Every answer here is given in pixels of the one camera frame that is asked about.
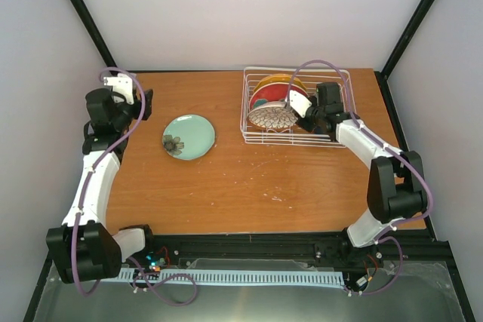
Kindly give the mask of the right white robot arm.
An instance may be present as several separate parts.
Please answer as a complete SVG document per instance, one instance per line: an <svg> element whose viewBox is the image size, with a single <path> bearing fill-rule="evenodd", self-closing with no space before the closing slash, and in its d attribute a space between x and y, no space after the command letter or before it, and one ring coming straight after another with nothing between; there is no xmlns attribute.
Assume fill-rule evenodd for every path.
<svg viewBox="0 0 483 322"><path fill-rule="evenodd" d="M369 169L368 208L346 230L353 247L375 245L398 224L423 217L429 202L420 156L384 142L345 109L338 83L317 84L315 102L295 90L288 101L300 120L348 148Z"/></svg>

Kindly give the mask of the yellow polka dot plate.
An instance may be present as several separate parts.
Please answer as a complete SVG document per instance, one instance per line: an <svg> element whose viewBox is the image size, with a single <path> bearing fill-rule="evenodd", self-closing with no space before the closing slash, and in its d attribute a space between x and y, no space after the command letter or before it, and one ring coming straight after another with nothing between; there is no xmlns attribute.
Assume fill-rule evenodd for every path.
<svg viewBox="0 0 483 322"><path fill-rule="evenodd" d="M272 74L262 78L257 86L254 88L254 93L256 93L259 89L267 86L268 84L272 83L286 83L288 84L291 80L291 75L289 74ZM292 87L298 86L301 88L305 93L307 93L307 87L305 84L297 77L294 78Z"/></svg>

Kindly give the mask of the wooden ribbed plate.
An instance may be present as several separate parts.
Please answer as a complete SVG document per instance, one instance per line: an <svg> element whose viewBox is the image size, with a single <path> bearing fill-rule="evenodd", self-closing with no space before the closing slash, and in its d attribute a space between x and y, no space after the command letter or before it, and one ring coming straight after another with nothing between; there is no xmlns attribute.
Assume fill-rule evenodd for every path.
<svg viewBox="0 0 483 322"><path fill-rule="evenodd" d="M286 108L285 102L272 101L252 109L248 122L261 130L286 130L297 123L297 116Z"/></svg>

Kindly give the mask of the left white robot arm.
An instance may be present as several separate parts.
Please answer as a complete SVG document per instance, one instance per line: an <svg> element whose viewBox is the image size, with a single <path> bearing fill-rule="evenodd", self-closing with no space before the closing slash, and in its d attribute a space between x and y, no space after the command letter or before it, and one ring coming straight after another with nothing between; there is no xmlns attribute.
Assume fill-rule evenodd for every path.
<svg viewBox="0 0 483 322"><path fill-rule="evenodd" d="M46 236L49 255L65 284L113 278L130 256L143 264L156 257L149 226L128 226L115 235L106 229L109 196L131 122L150 117L152 96L152 90L138 98L126 91L99 88L85 97L90 120L84 125L82 177L68 214Z"/></svg>

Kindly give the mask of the red floral plate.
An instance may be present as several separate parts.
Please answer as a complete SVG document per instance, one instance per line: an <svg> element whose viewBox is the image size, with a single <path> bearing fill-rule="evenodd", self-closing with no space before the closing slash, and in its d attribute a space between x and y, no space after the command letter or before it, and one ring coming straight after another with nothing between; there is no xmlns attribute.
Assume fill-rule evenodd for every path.
<svg viewBox="0 0 483 322"><path fill-rule="evenodd" d="M288 83L272 83L256 90L249 100L249 109L255 109L265 103L284 101L288 92Z"/></svg>

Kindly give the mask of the striped large bowl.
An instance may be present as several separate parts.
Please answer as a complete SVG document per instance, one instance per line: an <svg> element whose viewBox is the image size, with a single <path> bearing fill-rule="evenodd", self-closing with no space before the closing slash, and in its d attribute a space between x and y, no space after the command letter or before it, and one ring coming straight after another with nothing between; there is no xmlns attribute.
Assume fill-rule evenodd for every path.
<svg viewBox="0 0 483 322"><path fill-rule="evenodd" d="M215 139L214 126L208 119L200 115L181 115L165 128L162 145L170 156L191 161L209 152Z"/></svg>

